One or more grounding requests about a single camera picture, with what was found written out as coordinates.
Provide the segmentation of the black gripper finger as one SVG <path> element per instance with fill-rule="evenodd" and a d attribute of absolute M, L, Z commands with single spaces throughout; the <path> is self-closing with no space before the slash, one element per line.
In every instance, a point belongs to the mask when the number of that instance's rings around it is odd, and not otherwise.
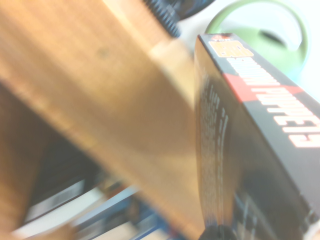
<path fill-rule="evenodd" d="M 237 237 L 227 225 L 210 225 L 205 228 L 199 240 L 237 240 Z"/>

